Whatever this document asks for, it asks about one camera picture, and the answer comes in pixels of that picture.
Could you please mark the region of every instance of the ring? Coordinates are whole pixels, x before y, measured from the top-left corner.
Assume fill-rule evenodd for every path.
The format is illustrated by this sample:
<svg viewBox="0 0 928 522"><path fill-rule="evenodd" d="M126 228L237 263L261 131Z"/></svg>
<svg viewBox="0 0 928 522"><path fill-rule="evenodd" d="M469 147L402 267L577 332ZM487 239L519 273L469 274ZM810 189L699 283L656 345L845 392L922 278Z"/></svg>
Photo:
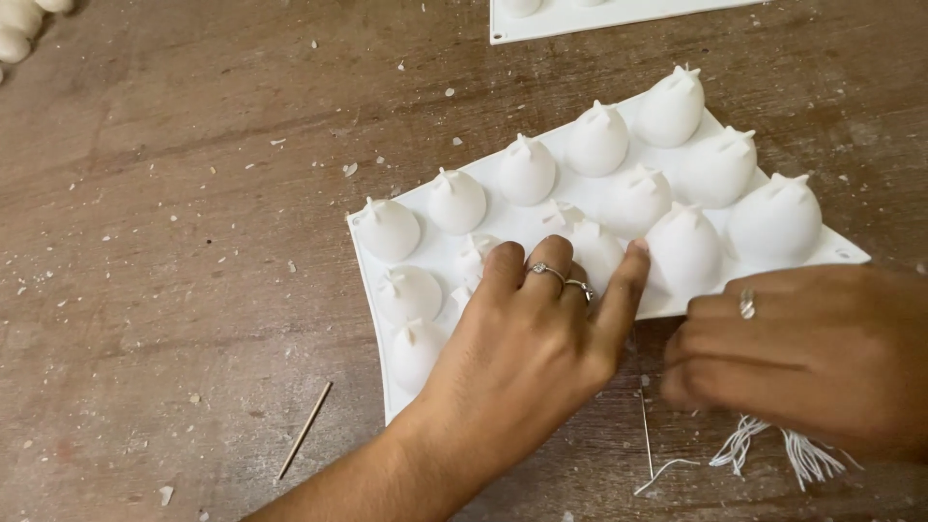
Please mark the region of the ring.
<svg viewBox="0 0 928 522"><path fill-rule="evenodd" d="M590 285L577 281L577 280L567 280L564 284L572 284L573 286L579 286L580 290L583 290L583 296L586 298L586 305L589 306L593 302L593 298L596 297L596 292L593 291L593 287Z"/></svg>
<svg viewBox="0 0 928 522"><path fill-rule="evenodd" d="M535 263L525 273L527 274L528 272L534 272L536 274L544 274L545 272L550 272L558 276L558 279L561 280L561 291L562 292L564 290L564 285L567 284L567 280L564 279L564 276L562 276L559 271L555 270L554 268L549 267L548 265L544 263Z"/></svg>
<svg viewBox="0 0 928 522"><path fill-rule="evenodd" d="M741 291L741 304L738 306L741 316L747 320L752 319L757 313L754 308L754 290L745 288Z"/></svg>

